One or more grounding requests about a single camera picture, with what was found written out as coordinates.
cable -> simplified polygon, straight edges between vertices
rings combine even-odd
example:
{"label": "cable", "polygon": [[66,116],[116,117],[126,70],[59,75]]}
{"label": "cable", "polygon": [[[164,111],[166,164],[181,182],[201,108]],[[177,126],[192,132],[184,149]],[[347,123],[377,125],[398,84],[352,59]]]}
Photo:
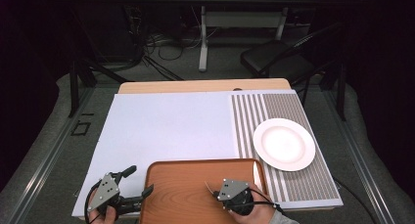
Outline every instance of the cable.
{"label": "cable", "polygon": [[[149,37],[153,40],[153,44],[155,44],[156,43],[156,38],[153,36],[153,35],[149,35]],[[149,45],[149,44],[147,44],[146,43],[146,46],[145,46],[145,51],[146,51],[146,53],[147,53],[147,55],[151,55],[151,54],[153,54],[153,52],[156,50],[156,46],[151,46],[151,45]]]}
{"label": "cable", "polygon": [[91,224],[91,223],[93,223],[98,217],[100,217],[101,216],[101,213],[98,213],[98,215],[94,218],[94,219],[92,219],[92,221],[91,222],[89,222],[89,224]]}
{"label": "cable", "polygon": [[279,212],[281,212],[281,214],[283,214],[284,216],[287,216],[287,214],[285,213],[285,211],[281,208],[280,204],[278,204],[277,202],[272,202],[269,198],[267,198],[263,193],[258,192],[256,190],[253,189],[248,189],[251,192],[255,192],[257,194],[259,194],[260,196],[262,196],[266,202],[246,202],[246,203],[234,203],[234,204],[226,204],[225,206],[232,209],[232,207],[244,207],[244,206],[254,206],[256,204],[262,204],[262,205],[271,205],[273,206],[275,209],[277,209]]}
{"label": "cable", "polygon": [[[202,41],[202,25],[201,25],[201,23],[199,22],[199,19],[198,19],[198,16],[196,15],[196,13],[195,13],[195,9],[192,7],[192,12],[193,12],[193,16],[195,17],[195,20],[196,20],[196,22],[197,22],[197,24],[198,24],[198,29],[199,29],[199,39],[198,39],[198,43],[196,43],[196,45],[194,45],[194,46],[191,46],[191,47],[186,47],[186,49],[193,49],[193,48],[196,48],[196,47],[198,47],[199,46],[199,44],[201,43],[201,41]],[[215,32],[217,31],[217,27],[214,29],[214,31],[211,33],[211,34],[209,34],[208,36],[207,36],[207,38],[209,38],[209,37],[211,37]]]}
{"label": "cable", "polygon": [[89,222],[89,215],[88,215],[89,199],[91,198],[92,192],[94,192],[94,190],[97,189],[100,186],[100,183],[101,183],[101,181],[98,181],[94,186],[92,186],[91,190],[89,191],[88,195],[86,196],[85,206],[84,206],[84,209],[83,209],[83,216],[85,218],[85,223],[86,224],[91,224],[93,221],[95,221],[95,219],[97,219],[100,216],[100,215],[96,216],[94,218],[94,220]]}
{"label": "cable", "polygon": [[[134,7],[134,9],[137,12],[137,16],[133,17],[132,15],[128,15],[129,16],[129,21],[130,21],[130,28],[133,28],[132,26],[135,25],[135,33],[132,32],[131,30],[129,30],[129,32],[134,35],[134,41],[136,42],[135,45],[135,55],[133,57],[133,60],[130,61],[128,64],[122,66],[122,67],[113,67],[113,68],[109,68],[111,71],[113,72],[117,72],[117,71],[121,71],[121,70],[125,70],[125,69],[129,69],[132,67],[137,66],[140,62],[141,62],[141,58],[142,58],[142,51],[141,48],[142,46],[144,46],[144,41],[142,40],[143,37],[145,37],[147,35],[147,27],[146,25],[143,23],[143,13],[141,12],[141,10],[138,7]],[[83,31],[83,34],[87,37],[91,48],[107,63],[109,63],[110,61],[104,56],[104,54],[99,50],[99,48],[97,47],[96,43],[93,41],[93,39],[91,38],[91,36],[89,35],[89,32],[87,31],[86,27],[84,26],[84,24],[81,22],[78,13],[75,11],[75,9],[70,9],[70,13],[72,14],[74,20],[77,22],[77,24],[79,25],[79,27],[81,28],[81,30]],[[133,20],[139,20],[138,24],[134,24],[134,22],[132,22]]]}
{"label": "cable", "polygon": [[159,74],[161,74],[168,80],[184,80],[183,78],[173,73],[169,69],[163,67],[162,65],[160,65],[148,56],[144,56],[143,60],[146,61],[149,64],[149,66],[152,66]]}
{"label": "cable", "polygon": [[178,60],[182,55],[183,55],[183,50],[184,50],[184,48],[182,47],[182,46],[180,46],[180,54],[177,56],[177,57],[174,57],[174,58],[172,58],[172,59],[167,59],[167,58],[164,58],[162,55],[161,55],[161,46],[159,47],[159,57],[162,59],[162,60],[165,60],[165,61],[175,61],[175,60]]}
{"label": "cable", "polygon": [[343,182],[341,182],[339,179],[337,179],[335,176],[333,176],[333,179],[339,183],[342,187],[344,187],[348,192],[350,192],[356,199],[358,202],[360,202],[360,204],[363,206],[363,208],[366,210],[366,212],[369,214],[370,219],[372,219],[372,222],[374,224],[377,224],[376,218],[373,216],[373,214],[370,212],[369,208],[364,204],[363,200],[356,194],[354,193],[348,186],[346,186]]}

striped placemat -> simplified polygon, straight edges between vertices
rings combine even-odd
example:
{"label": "striped placemat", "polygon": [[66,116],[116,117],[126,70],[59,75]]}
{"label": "striped placemat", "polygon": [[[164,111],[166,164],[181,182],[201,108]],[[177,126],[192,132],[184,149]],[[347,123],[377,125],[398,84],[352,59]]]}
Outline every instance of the striped placemat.
{"label": "striped placemat", "polygon": [[[235,144],[239,157],[253,157],[262,162],[270,197],[286,208],[343,205],[324,157],[314,138],[300,104],[298,95],[287,94],[234,94],[230,96],[235,130]],[[307,168],[295,172],[276,169],[264,162],[254,149],[256,127],[269,118],[287,118],[302,125],[316,145],[314,161]]]}

white table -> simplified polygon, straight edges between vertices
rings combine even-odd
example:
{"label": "white table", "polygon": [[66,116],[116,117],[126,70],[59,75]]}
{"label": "white table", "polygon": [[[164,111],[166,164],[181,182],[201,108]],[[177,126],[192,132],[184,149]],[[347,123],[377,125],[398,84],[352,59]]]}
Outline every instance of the white table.
{"label": "white table", "polygon": [[[232,91],[235,88],[244,91]],[[254,151],[241,155],[238,147],[243,144],[238,143],[241,139],[236,136],[235,130],[238,130],[238,126],[235,120],[250,117],[237,119],[235,115],[242,112],[235,112],[239,109],[238,100],[234,102],[231,98],[245,98],[244,95],[269,97],[261,97],[263,94],[270,94],[271,98],[281,96],[283,99],[278,102],[282,106],[277,111],[271,111],[261,119],[256,119],[255,124],[268,117],[286,117],[301,123],[312,134],[300,100],[285,79],[123,84],[115,95],[72,215],[83,216],[83,205],[89,189],[107,172],[119,172],[131,165],[137,165],[137,171],[119,183],[121,195],[128,198],[140,196],[144,189],[147,168],[155,161],[257,157]],[[269,108],[266,101],[263,101],[260,108]],[[250,105],[254,106],[255,103],[258,102],[252,100]],[[247,122],[238,125],[253,124]],[[272,192],[270,196],[280,202],[283,208],[329,208],[343,205],[318,146],[315,162],[301,172],[285,174],[275,171],[269,165],[265,167],[265,171],[268,174],[268,188]],[[317,173],[325,176],[319,175],[316,179],[314,175]],[[304,182],[311,183],[309,179],[303,180],[307,176],[318,181],[312,182],[317,185],[304,185]],[[295,186],[290,186],[289,181],[297,182]],[[324,186],[319,185],[321,181],[324,181]],[[308,191],[313,187],[316,189],[314,192]],[[303,193],[304,197],[299,199],[290,195],[293,189],[296,194]],[[319,192],[327,197],[324,200],[305,197]],[[126,216],[137,215],[138,213],[130,213]]]}

black chair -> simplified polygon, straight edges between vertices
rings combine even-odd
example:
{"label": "black chair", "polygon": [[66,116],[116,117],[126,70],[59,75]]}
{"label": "black chair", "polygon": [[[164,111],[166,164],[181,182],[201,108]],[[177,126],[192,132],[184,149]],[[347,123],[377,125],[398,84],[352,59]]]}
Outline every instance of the black chair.
{"label": "black chair", "polygon": [[286,78],[292,86],[305,81],[304,88],[298,91],[304,91],[301,99],[304,105],[310,78],[330,67],[339,57],[338,52],[327,52],[322,59],[317,55],[318,48],[339,38],[342,28],[341,22],[334,23],[306,35],[291,46],[279,40],[269,41],[243,52],[241,64],[253,74],[253,78]]}

gray carpet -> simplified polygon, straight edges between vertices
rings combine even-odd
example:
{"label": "gray carpet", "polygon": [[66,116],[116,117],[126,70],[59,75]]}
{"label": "gray carpet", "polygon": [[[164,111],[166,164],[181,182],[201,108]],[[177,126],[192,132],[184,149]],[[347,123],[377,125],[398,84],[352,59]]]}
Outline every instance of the gray carpet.
{"label": "gray carpet", "polygon": [[[230,34],[235,37],[226,34],[226,30],[224,33],[216,33],[209,43],[208,68],[204,73],[200,73],[197,68],[200,52],[198,48],[186,49],[177,60],[166,61],[161,56],[175,58],[180,54],[180,50],[175,47],[162,47],[161,56],[156,49],[152,53],[152,58],[184,79],[249,78],[250,74],[239,64],[239,54],[254,43],[272,37],[267,31],[261,32],[265,35],[256,38],[250,37],[253,31],[249,29],[231,31]],[[285,35],[290,39],[297,36],[296,32],[287,30]],[[144,64],[118,73],[137,81],[165,80],[152,67],[146,67]],[[0,194],[0,223],[10,220],[18,220],[19,223],[82,223],[70,216],[76,201],[76,192],[82,185],[114,93],[117,91],[117,84],[113,80],[101,73],[96,73],[96,76],[99,80],[97,88],[81,88],[83,93],[90,94],[80,113],[71,120],[72,125],[66,137],[62,137],[60,133],[68,123],[69,78],[64,76],[58,82],[61,95],[54,111],[21,167]],[[333,108],[333,93],[321,92],[316,86],[311,88],[304,109],[329,169],[333,176],[352,189],[369,207],[370,212],[376,215],[355,164],[350,158],[344,132]],[[346,118],[346,126],[350,129],[373,178],[379,185],[394,222],[415,223],[414,204],[395,185],[373,152],[366,138],[356,97],[349,87],[346,91]],[[86,125],[89,125],[88,131],[82,135]],[[60,137],[63,138],[62,146],[57,151],[56,160],[50,162],[50,170],[43,173],[45,182],[40,183],[39,189],[35,190],[38,193],[33,195],[33,199],[22,200],[26,186],[30,185],[32,177],[39,172],[39,166],[45,164],[45,157],[53,151]],[[341,187],[340,194],[345,203],[343,207],[333,210],[293,211],[288,214],[300,223],[371,223],[368,214],[350,192]],[[30,201],[27,207],[16,207],[16,204],[25,204],[26,201]],[[16,215],[20,215],[20,218],[13,219]],[[118,223],[135,223],[135,220],[119,220]]]}

